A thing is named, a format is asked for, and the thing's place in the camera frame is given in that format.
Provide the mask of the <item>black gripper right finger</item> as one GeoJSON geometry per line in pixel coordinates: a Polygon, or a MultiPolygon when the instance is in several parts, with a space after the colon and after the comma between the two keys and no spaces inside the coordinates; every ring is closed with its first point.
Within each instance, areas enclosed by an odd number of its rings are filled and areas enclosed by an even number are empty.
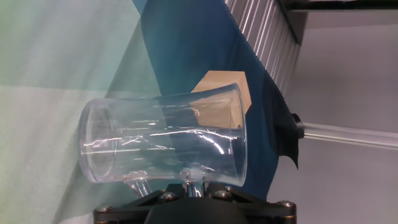
{"type": "Polygon", "coordinates": [[[211,199],[237,208],[249,223],[297,224],[297,206],[288,200],[270,203],[219,183],[211,183],[211,199]]]}

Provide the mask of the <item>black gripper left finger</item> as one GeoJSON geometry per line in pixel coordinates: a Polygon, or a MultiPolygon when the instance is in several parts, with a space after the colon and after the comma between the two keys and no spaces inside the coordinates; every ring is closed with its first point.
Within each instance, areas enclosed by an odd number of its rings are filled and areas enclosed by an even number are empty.
{"type": "Polygon", "coordinates": [[[183,184],[169,184],[120,207],[100,206],[93,211],[93,223],[144,223],[149,212],[158,205],[186,197],[183,184]]]}

